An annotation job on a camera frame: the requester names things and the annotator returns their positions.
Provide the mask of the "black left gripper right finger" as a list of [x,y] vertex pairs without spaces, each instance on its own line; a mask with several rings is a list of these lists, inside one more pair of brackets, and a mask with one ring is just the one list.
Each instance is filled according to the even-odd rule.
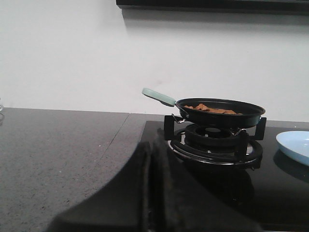
[[156,131],[152,149],[153,209],[158,232],[260,232],[261,226],[226,206],[180,164]]

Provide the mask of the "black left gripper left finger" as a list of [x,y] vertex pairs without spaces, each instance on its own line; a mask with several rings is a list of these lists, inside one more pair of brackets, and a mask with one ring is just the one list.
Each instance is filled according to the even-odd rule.
[[103,188],[58,214],[51,232],[146,232],[151,150],[139,143],[131,158]]

